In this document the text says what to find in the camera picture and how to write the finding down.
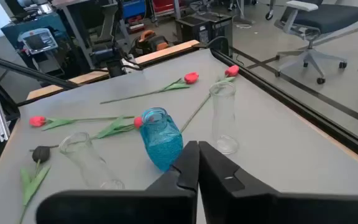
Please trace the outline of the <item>teal machine cabinet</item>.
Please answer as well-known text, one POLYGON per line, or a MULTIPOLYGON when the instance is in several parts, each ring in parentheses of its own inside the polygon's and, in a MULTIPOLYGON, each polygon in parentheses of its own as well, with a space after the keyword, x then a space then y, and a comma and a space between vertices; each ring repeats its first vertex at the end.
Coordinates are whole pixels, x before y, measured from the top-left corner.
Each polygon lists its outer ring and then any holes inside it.
POLYGON ((11 22, 2 27, 1 31, 27 67, 58 78, 65 76, 70 62, 72 41, 67 34, 67 30, 60 16, 56 12, 33 17, 22 22, 11 22), (18 41, 18 36, 24 32, 38 28, 49 29, 58 47, 31 55, 25 45, 18 41))

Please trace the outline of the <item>clear glass vase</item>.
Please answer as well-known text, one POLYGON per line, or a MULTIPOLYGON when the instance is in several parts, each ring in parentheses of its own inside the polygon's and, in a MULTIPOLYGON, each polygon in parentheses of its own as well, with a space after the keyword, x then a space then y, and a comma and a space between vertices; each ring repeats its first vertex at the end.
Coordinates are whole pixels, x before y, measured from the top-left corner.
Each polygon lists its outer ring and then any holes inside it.
POLYGON ((74 133, 59 144, 60 152, 77 166, 85 185, 90 189, 124 190, 106 161, 93 147, 88 133, 74 133))
POLYGON ((239 148, 234 111, 236 88, 230 82, 217 82, 211 86, 209 93, 213 101, 214 145, 222 154, 233 154, 239 148))

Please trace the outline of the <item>grey screen device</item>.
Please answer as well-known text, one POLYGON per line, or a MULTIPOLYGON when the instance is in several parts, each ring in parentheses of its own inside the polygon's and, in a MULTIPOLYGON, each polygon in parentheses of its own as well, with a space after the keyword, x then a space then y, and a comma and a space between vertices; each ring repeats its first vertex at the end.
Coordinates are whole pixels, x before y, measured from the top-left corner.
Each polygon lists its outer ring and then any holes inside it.
POLYGON ((18 36, 31 55, 56 49, 58 44, 52 33, 47 28, 38 28, 24 32, 18 36))

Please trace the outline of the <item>orange shop vacuum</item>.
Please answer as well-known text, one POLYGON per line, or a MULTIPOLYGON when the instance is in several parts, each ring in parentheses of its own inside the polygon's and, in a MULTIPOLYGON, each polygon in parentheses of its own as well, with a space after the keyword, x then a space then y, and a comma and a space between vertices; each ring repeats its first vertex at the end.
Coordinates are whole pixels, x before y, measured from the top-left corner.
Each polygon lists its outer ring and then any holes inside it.
POLYGON ((140 57, 169 47, 170 43, 164 36, 157 35, 153 30, 146 30, 132 41, 129 53, 140 57))

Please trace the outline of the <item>black diagonal frame strut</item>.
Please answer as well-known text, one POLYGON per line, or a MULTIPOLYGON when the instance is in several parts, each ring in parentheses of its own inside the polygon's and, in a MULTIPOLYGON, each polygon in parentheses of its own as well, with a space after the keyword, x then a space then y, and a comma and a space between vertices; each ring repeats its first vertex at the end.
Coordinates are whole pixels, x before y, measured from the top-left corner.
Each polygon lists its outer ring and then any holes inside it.
POLYGON ((40 72, 38 70, 23 67, 22 65, 15 64, 1 58, 0 58, 0 68, 4 68, 6 70, 10 70, 27 77, 37 79, 42 82, 49 83, 51 85, 56 85, 66 90, 79 87, 79 84, 77 83, 68 80, 62 80, 60 78, 53 77, 46 73, 40 72))

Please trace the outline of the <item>black table frame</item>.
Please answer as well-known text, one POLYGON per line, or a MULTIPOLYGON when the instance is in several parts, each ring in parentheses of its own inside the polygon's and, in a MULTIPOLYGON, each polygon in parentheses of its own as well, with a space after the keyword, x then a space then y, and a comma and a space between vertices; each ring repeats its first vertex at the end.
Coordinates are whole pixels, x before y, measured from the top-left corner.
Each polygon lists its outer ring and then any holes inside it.
POLYGON ((288 93, 285 93, 283 90, 274 86, 264 78, 258 76, 248 68, 240 66, 239 75, 258 86, 264 92, 274 97, 276 100, 290 108, 296 114, 300 115, 302 118, 306 119, 311 124, 315 125, 324 133, 339 141, 339 143, 346 146, 352 152, 358 155, 358 136, 346 130, 329 118, 323 116, 321 113, 297 100, 288 93))

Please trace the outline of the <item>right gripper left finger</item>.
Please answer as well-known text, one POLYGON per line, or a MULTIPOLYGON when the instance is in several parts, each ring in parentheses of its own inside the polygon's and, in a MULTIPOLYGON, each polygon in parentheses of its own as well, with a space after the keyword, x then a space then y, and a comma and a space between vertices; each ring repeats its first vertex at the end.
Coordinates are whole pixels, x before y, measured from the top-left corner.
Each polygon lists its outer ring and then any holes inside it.
POLYGON ((66 190, 38 206, 36 224, 196 224, 200 148, 190 141, 145 190, 66 190))

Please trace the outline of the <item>blue storage bin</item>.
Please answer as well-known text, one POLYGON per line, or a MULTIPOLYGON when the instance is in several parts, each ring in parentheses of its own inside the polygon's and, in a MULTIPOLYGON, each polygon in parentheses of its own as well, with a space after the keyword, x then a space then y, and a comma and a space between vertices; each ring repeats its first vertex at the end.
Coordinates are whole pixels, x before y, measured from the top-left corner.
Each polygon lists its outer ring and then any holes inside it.
POLYGON ((145 12, 145 0, 123 0, 123 16, 125 19, 144 15, 145 12))

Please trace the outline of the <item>blue glass vase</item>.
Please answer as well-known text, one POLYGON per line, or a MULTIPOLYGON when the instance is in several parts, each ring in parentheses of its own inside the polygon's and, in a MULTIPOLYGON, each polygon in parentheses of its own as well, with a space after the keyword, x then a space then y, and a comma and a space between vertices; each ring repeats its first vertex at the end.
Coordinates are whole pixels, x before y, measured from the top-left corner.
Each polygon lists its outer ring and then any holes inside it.
POLYGON ((167 171, 183 150, 183 137, 164 108, 153 107, 141 116, 140 134, 150 160, 167 171))

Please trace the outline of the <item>red artificial tulip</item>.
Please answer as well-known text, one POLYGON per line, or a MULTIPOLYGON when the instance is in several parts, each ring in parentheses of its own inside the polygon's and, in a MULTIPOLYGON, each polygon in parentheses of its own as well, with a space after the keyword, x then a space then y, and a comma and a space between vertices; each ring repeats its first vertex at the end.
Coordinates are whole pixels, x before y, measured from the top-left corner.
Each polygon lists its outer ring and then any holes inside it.
POLYGON ((120 99, 102 101, 102 102, 100 102, 100 104, 102 105, 102 104, 113 103, 113 102, 122 101, 122 100, 129 100, 129 99, 138 98, 138 97, 142 97, 142 96, 153 95, 156 93, 162 93, 162 92, 166 92, 166 91, 170 91, 170 90, 190 88, 192 86, 192 84, 195 84, 198 81, 198 79, 199 79, 199 75, 197 72, 187 73, 183 78, 179 78, 178 80, 174 81, 173 83, 171 83, 159 90, 155 90, 155 91, 151 91, 151 92, 143 93, 143 94, 139 94, 139 95, 134 95, 134 96, 128 96, 128 97, 120 98, 120 99))
MULTIPOLYGON (((224 72, 224 75, 222 77, 217 77, 216 83, 219 83, 219 82, 231 82, 231 81, 233 81, 233 79, 235 79, 235 77, 236 77, 236 75, 238 73, 239 73, 239 66, 238 65, 233 65, 233 66, 231 66, 231 67, 226 69, 226 71, 224 72)), ((199 104, 197 109, 195 109, 195 111, 191 114, 191 116, 184 123, 183 127, 180 130, 181 133, 187 128, 187 126, 190 124, 192 119, 197 115, 199 110, 205 105, 205 103, 209 100, 210 97, 211 97, 211 94, 208 93, 206 95, 205 99, 199 104)))
POLYGON ((112 121, 111 124, 99 131, 96 135, 90 137, 90 139, 102 139, 108 136, 132 131, 133 129, 139 129, 142 126, 141 117, 135 116, 118 116, 118 120, 112 121))
POLYGON ((90 121, 115 121, 118 117, 102 117, 102 118, 76 118, 76 119, 62 119, 62 118, 47 118, 44 116, 33 116, 29 119, 29 124, 34 128, 42 128, 43 131, 65 126, 77 122, 90 121))

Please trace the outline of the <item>grey office chair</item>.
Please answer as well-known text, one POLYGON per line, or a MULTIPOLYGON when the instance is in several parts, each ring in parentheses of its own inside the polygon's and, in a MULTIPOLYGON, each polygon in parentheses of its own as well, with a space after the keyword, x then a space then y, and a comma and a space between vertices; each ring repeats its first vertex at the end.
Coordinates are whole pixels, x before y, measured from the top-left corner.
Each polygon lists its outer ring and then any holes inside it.
POLYGON ((345 69, 347 59, 318 52, 314 49, 314 42, 358 22, 358 7, 324 4, 323 0, 290 0, 285 6, 283 15, 274 26, 307 41, 308 45, 304 50, 277 52, 277 60, 282 56, 294 56, 295 59, 279 66, 275 76, 280 77, 284 69, 303 62, 305 68, 312 65, 317 70, 319 77, 316 82, 322 85, 326 81, 325 74, 316 60, 335 60, 339 62, 338 68, 345 69))

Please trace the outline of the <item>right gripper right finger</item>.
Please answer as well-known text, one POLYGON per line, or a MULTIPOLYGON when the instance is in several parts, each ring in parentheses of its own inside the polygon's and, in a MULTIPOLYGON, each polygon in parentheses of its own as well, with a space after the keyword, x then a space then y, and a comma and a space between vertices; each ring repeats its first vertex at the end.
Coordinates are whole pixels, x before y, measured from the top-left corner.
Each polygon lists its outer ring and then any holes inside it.
POLYGON ((358 224, 358 195, 279 192, 209 143, 198 145, 207 224, 358 224))

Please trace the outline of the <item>black artificial tulip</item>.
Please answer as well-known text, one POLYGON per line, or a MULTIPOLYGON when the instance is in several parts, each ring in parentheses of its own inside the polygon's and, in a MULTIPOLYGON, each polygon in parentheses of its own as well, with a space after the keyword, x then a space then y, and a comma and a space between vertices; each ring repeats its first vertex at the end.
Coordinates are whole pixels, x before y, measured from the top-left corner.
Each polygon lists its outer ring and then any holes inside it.
POLYGON ((37 146, 31 150, 32 160, 35 162, 35 170, 32 175, 28 173, 26 168, 20 169, 21 183, 22 183, 22 212, 17 224, 21 224, 27 207, 32 197, 37 193, 40 185, 44 181, 44 178, 50 170, 50 166, 41 166, 41 164, 47 162, 50 158, 49 146, 37 146))

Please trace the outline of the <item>black equipment case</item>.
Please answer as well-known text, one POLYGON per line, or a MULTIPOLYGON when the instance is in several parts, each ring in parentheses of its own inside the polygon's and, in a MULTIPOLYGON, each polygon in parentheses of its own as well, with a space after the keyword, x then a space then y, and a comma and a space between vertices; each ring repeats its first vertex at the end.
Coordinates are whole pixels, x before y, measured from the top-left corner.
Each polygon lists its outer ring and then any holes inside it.
POLYGON ((232 57, 232 16, 218 12, 195 13, 175 21, 180 42, 197 40, 211 44, 215 49, 232 57))

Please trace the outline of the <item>wooden side board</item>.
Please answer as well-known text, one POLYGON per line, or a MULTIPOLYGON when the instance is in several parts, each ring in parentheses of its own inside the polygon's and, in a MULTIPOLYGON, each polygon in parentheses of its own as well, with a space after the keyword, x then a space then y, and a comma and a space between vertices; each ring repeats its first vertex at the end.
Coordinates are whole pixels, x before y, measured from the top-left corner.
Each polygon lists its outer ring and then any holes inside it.
MULTIPOLYGON (((145 64, 146 62, 151 62, 153 59, 161 59, 163 56, 168 56, 171 54, 179 53, 184 50, 191 49, 192 46, 198 44, 199 42, 197 40, 190 40, 188 42, 184 42, 182 44, 175 45, 173 47, 169 47, 167 49, 159 50, 157 52, 153 52, 141 57, 137 57, 135 59, 136 62, 139 62, 141 64, 145 64)), ((95 82, 98 80, 102 80, 104 78, 108 77, 108 72, 90 72, 85 75, 80 75, 78 77, 70 79, 71 82, 74 82, 76 84, 86 84, 95 82)), ((28 96, 27 100, 33 100, 40 98, 41 96, 47 96, 51 94, 56 94, 59 91, 62 91, 63 88, 56 86, 56 85, 49 85, 47 87, 40 88, 38 90, 31 91, 28 96)))

